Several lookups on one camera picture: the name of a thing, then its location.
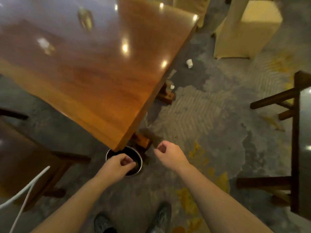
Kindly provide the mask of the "person's left hand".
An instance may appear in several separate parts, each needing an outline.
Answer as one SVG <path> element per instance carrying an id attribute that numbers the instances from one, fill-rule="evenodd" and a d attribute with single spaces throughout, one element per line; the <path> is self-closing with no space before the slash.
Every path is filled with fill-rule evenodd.
<path id="1" fill-rule="evenodd" d="M 113 156 L 105 162 L 94 179 L 107 188 L 126 176 L 122 172 L 122 166 L 130 162 L 134 161 L 125 153 Z"/>

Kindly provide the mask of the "person's right hand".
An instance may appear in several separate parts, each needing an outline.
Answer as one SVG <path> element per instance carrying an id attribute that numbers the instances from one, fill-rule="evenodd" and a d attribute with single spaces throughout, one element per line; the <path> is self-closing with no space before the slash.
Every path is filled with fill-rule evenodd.
<path id="1" fill-rule="evenodd" d="M 178 145 L 164 140 L 157 148 L 166 148 L 166 158 L 160 162 L 175 173 L 180 173 L 184 168 L 190 166 L 187 157 Z"/>

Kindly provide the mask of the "person's right forearm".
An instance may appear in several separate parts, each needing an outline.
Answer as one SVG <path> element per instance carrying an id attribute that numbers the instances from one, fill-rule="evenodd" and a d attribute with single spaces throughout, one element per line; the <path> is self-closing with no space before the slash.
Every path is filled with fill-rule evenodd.
<path id="1" fill-rule="evenodd" d="M 211 233 L 274 233 L 190 163 L 181 164 L 176 173 L 191 193 Z"/>

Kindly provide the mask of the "person's left forearm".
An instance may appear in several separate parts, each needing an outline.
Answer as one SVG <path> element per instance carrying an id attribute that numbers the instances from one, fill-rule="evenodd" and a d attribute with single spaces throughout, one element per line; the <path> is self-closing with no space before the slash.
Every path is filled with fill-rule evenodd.
<path id="1" fill-rule="evenodd" d="M 110 183 L 94 177 L 30 233 L 78 233 L 95 202 Z"/>

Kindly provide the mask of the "round metal bucket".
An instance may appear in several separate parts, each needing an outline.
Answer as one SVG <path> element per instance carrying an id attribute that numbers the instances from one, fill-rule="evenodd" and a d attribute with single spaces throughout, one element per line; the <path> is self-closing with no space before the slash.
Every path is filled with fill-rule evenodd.
<path id="1" fill-rule="evenodd" d="M 143 165 L 142 157 L 137 150 L 135 150 L 130 146 L 125 146 L 124 149 L 117 152 L 113 151 L 112 149 L 109 149 L 108 152 L 106 153 L 105 160 L 107 161 L 111 157 L 122 153 L 125 153 L 135 162 L 135 167 L 131 169 L 129 172 L 127 172 L 126 177 L 136 176 L 137 174 L 139 174 L 142 170 Z"/>

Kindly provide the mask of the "person's right grey shoe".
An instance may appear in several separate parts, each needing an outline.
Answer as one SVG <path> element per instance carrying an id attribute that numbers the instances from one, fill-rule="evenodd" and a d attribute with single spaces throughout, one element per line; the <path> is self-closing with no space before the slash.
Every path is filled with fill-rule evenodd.
<path id="1" fill-rule="evenodd" d="M 172 206 L 169 202 L 162 202 L 151 221 L 146 233 L 167 233 L 172 215 Z"/>

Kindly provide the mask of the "person's grey shoe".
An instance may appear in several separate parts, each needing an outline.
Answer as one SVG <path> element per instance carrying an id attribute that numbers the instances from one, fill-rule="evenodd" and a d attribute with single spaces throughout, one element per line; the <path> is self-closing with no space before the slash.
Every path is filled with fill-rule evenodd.
<path id="1" fill-rule="evenodd" d="M 146 233 L 167 233 L 172 215 L 172 206 L 169 202 L 162 202 L 151 221 Z"/>
<path id="2" fill-rule="evenodd" d="M 104 212 L 99 212 L 94 218 L 94 233 L 117 233 Z"/>

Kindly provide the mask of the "wooden table base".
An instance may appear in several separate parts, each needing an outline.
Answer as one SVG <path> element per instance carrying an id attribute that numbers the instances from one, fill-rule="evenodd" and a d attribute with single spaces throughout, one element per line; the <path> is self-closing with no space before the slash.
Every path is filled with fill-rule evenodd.
<path id="1" fill-rule="evenodd" d="M 156 96 L 156 99 L 164 102 L 168 105 L 172 104 L 175 99 L 175 94 L 168 87 L 168 83 L 164 83 L 159 93 Z M 138 151 L 143 159 L 146 158 L 147 150 L 153 145 L 155 148 L 163 140 L 162 137 L 157 136 L 150 128 L 142 127 L 139 128 L 136 132 L 133 133 L 129 140 L 130 147 Z"/>

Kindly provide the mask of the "person's left grey shoe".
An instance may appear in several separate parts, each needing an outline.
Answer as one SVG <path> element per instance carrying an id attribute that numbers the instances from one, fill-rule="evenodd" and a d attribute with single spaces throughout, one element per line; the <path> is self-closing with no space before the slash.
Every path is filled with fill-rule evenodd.
<path id="1" fill-rule="evenodd" d="M 99 212 L 94 218 L 94 233 L 117 233 L 104 212 Z"/>

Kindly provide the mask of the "brown wooden chair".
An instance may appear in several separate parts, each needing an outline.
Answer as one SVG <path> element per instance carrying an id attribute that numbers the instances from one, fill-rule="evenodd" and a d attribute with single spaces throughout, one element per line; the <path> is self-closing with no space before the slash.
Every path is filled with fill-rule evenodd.
<path id="1" fill-rule="evenodd" d="M 72 165 L 88 164 L 91 158 L 49 150 L 19 132 L 1 116 L 28 119 L 25 114 L 0 107 L 0 197 L 13 197 L 49 166 L 48 171 L 34 185 L 22 212 L 33 208 L 41 197 L 63 198 L 66 190 L 56 188 L 56 184 Z"/>

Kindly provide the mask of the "dark wooden table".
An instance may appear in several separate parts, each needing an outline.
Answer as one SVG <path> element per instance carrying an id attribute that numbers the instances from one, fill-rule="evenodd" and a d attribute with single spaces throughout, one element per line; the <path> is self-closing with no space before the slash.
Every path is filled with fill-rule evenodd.
<path id="1" fill-rule="evenodd" d="M 298 71 L 289 90 L 252 102 L 250 109 L 269 105 L 287 108 L 280 121 L 292 118 L 291 175 L 238 178 L 240 189 L 261 189 L 272 194 L 276 206 L 290 206 L 291 212 L 311 221 L 311 74 Z"/>

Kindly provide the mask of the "cream covered chair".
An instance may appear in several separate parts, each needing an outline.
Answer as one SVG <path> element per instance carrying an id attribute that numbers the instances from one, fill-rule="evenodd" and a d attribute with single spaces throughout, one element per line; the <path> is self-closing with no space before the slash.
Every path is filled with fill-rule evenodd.
<path id="1" fill-rule="evenodd" d="M 197 27 L 202 28 L 211 0 L 173 0 L 173 7 L 194 13 L 198 16 Z"/>
<path id="2" fill-rule="evenodd" d="M 227 16 L 216 28 L 213 57 L 254 58 L 283 21 L 274 0 L 231 0 Z"/>

